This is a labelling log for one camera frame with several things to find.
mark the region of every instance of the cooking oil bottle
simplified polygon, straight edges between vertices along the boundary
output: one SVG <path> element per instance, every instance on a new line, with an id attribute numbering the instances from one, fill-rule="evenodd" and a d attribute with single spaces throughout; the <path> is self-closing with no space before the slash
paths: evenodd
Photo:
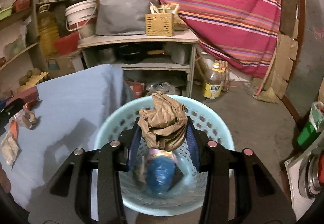
<path id="1" fill-rule="evenodd" d="M 204 86 L 204 97 L 206 102 L 214 102 L 219 97 L 225 80 L 225 69 L 214 62 L 211 70 L 207 72 L 207 82 Z"/>
<path id="2" fill-rule="evenodd" d="M 46 58 L 50 58 L 57 54 L 53 42 L 60 38 L 55 15 L 48 11 L 49 7 L 49 4 L 42 5 L 37 15 L 38 31 L 41 38 L 40 48 Z"/>

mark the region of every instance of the gray bag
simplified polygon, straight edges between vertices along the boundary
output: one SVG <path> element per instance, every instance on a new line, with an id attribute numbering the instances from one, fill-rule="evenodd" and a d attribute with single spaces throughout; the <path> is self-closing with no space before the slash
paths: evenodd
<path id="1" fill-rule="evenodd" d="M 99 0 L 96 34 L 102 36 L 145 34 L 145 14 L 158 0 Z"/>

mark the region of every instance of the green container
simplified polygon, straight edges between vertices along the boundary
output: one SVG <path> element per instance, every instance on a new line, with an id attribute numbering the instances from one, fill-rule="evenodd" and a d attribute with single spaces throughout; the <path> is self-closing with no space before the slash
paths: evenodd
<path id="1" fill-rule="evenodd" d="M 5 19 L 7 16 L 11 15 L 12 6 L 0 11 L 0 20 Z"/>
<path id="2" fill-rule="evenodd" d="M 305 127 L 297 138 L 297 142 L 303 150 L 306 150 L 320 134 L 316 132 L 314 126 L 307 120 Z"/>

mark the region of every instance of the blue plastic bag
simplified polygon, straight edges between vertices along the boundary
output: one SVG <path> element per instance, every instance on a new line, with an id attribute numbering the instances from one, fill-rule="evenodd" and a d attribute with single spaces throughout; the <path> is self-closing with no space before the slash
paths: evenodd
<path id="1" fill-rule="evenodd" d="M 174 160 L 167 156 L 154 157 L 147 165 L 146 184 L 154 194 L 169 191 L 175 171 Z"/>

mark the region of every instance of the yellow wicker basket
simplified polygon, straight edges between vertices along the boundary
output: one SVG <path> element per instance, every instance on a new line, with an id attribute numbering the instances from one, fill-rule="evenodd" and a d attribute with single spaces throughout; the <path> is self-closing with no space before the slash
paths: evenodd
<path id="1" fill-rule="evenodd" d="M 146 35 L 171 37 L 173 35 L 173 17 L 174 14 L 146 14 Z"/>

